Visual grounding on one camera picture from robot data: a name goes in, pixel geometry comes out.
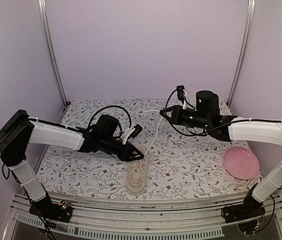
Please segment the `cream white sneaker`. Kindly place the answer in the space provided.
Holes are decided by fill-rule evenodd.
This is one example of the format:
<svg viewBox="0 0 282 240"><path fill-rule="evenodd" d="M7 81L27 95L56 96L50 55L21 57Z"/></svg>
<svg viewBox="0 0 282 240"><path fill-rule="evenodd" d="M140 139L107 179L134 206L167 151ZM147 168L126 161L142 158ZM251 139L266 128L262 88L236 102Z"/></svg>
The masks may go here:
<svg viewBox="0 0 282 240"><path fill-rule="evenodd" d="M131 161L127 165L126 191L132 196L140 196L146 191L147 175L150 166L149 151L157 139L162 119L163 117L161 116L158 120L155 135L151 144L147 148L145 148L142 144L139 145L144 157L140 160Z"/></svg>

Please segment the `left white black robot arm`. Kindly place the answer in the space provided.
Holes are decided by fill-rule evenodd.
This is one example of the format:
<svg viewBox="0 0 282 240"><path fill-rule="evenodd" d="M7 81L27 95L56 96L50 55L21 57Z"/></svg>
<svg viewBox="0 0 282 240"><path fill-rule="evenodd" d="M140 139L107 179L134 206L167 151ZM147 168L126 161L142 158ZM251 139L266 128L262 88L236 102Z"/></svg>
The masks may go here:
<svg viewBox="0 0 282 240"><path fill-rule="evenodd" d="M72 128L65 125L31 118L25 110L18 110L0 130L0 159L10 169L29 198L36 203L36 209L44 216L55 213L55 205L36 177L33 168L26 161L29 144L49 145L68 148L81 153L98 151L115 155L122 162L144 158L144 154L128 140L142 128L130 127L115 136L121 129L118 119L101 115L95 124L87 128Z"/></svg>

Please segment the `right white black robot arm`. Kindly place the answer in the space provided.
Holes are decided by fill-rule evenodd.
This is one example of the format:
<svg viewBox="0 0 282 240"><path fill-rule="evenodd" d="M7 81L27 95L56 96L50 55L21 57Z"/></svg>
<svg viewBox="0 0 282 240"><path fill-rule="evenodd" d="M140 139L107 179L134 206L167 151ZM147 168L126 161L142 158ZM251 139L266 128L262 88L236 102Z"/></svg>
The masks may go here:
<svg viewBox="0 0 282 240"><path fill-rule="evenodd" d="M274 144L282 147L282 119L254 119L236 115L221 115L219 97L209 90L198 91L195 95L196 106L187 99L187 91L179 85L175 92L181 105L165 106L159 114L175 128L176 126L198 128L203 131L200 137L211 136L223 141L250 141ZM250 218L259 210L259 206L274 192L282 187L282 162L244 198L239 213Z"/></svg>

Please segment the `floral patterned table mat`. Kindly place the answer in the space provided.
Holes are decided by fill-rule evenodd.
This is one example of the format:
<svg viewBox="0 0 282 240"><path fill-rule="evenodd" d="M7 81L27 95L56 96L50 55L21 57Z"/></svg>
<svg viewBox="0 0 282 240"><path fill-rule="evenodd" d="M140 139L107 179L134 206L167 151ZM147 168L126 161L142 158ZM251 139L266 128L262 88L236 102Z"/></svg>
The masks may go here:
<svg viewBox="0 0 282 240"><path fill-rule="evenodd" d="M73 101L61 123L86 128L102 114L117 118L126 129L139 124L143 130L131 142L147 148L155 137L164 99ZM146 190L138 200L199 199L247 192L262 180L231 176L223 158L232 147L248 148L245 141L221 142L211 137L180 135L162 119L150 148ZM128 165L103 152L80 153L50 146L37 171L49 192L88 198L134 200L126 190Z"/></svg>

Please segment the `pink round plate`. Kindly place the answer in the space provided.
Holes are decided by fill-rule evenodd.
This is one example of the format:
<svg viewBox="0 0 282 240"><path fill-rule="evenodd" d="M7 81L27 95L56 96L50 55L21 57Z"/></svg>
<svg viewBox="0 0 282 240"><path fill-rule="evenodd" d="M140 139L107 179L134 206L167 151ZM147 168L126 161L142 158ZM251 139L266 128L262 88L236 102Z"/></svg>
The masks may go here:
<svg viewBox="0 0 282 240"><path fill-rule="evenodd" d="M244 147L228 149L224 154L223 163L228 173L240 180L253 179L260 171L258 158Z"/></svg>

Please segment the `aluminium front rail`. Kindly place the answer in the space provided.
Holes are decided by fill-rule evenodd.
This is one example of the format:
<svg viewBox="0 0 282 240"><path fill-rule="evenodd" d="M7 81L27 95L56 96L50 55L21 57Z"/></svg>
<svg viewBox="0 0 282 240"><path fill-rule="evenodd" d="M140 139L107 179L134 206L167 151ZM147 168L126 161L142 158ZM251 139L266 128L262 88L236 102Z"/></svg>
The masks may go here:
<svg viewBox="0 0 282 240"><path fill-rule="evenodd" d="M68 223L52 222L58 240L282 240L282 200L264 202L260 232L247 235L253 219L226 222L224 207L240 204L244 194L181 200L117 200L51 193L68 200Z"/></svg>

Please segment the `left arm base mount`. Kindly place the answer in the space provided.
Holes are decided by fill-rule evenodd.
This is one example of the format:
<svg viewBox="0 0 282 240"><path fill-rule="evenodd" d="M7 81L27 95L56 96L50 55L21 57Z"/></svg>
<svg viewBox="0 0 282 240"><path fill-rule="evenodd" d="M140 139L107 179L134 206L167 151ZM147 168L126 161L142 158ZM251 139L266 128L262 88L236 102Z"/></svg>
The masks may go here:
<svg viewBox="0 0 282 240"><path fill-rule="evenodd" d="M73 214L71 206L63 207L63 204L52 203L50 199L42 199L31 203L29 213L44 219L69 223Z"/></svg>

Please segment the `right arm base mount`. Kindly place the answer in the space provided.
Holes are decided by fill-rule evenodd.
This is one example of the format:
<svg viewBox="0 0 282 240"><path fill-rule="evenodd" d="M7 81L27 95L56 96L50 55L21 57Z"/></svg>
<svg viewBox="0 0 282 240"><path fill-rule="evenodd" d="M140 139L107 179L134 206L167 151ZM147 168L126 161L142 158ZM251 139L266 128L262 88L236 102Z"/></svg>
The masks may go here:
<svg viewBox="0 0 282 240"><path fill-rule="evenodd" d="M224 218L226 223L232 223L237 221L243 221L250 218L255 218L266 213L262 203L256 200L248 199L244 200L243 203L236 205L226 205L221 210L221 216Z"/></svg>

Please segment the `right aluminium frame post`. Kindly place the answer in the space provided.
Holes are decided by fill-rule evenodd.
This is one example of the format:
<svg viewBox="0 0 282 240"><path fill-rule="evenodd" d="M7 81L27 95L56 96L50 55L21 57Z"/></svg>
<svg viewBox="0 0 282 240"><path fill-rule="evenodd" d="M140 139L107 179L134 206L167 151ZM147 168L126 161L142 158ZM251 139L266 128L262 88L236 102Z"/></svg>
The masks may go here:
<svg viewBox="0 0 282 240"><path fill-rule="evenodd" d="M235 95L239 86L242 70L244 67L245 57L249 46L249 40L251 36L251 31L253 27L253 21L254 21L254 14L255 14L255 7L256 7L256 0L249 0L247 2L247 10L246 10L246 18L245 18L245 24L243 28L243 36L240 46L240 51L238 55L237 64L234 71L233 80L230 86L230 91L227 97L226 104L229 108L232 107Z"/></svg>

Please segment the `aluminium frame post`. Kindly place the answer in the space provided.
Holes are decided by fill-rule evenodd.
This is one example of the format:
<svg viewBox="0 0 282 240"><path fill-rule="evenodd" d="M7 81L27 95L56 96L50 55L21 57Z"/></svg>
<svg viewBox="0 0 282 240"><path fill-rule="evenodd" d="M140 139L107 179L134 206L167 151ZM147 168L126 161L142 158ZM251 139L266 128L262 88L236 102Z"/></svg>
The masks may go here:
<svg viewBox="0 0 282 240"><path fill-rule="evenodd" d="M38 10L39 10L39 16L41 20L44 40L45 40L47 53L48 53L53 77L55 80L56 88L57 88L62 104L66 107L68 106L68 100L66 97L64 85L62 83L60 71L58 68L58 62L57 62L57 58L56 58L56 54L55 54L55 50L53 46L53 40L52 40L52 34L50 30L50 25L49 25L46 1L38 0L37 2L38 2Z"/></svg>
<svg viewBox="0 0 282 240"><path fill-rule="evenodd" d="M238 55L237 64L234 71L233 80L230 86L230 91L227 97L226 104L229 108L232 107L235 95L239 86L242 70L244 67L245 57L249 46L249 40L251 36L251 31L253 27L253 21L254 21L254 14L255 14L255 7L256 7L256 0L249 0L247 2L247 10L246 10L246 18L245 18L245 24L243 28L243 36L240 46L240 51Z"/></svg>

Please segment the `left aluminium frame post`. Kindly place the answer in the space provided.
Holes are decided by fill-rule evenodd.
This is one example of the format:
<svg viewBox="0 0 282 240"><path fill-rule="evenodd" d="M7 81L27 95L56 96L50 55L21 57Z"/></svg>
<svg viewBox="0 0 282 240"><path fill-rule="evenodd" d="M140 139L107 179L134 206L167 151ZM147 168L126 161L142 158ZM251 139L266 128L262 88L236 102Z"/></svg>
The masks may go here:
<svg viewBox="0 0 282 240"><path fill-rule="evenodd" d="M57 58L56 58L56 54L55 54L55 50L53 46L53 40L52 40L52 34L50 30L50 25L49 25L46 1L38 0L37 2L38 2L38 10L39 10L39 16L41 20L44 40L45 40L47 53L48 53L53 77L55 80L56 88L57 88L62 104L66 107L68 106L68 100L66 97L64 85L62 83L60 71L58 68L58 62L57 62Z"/></svg>

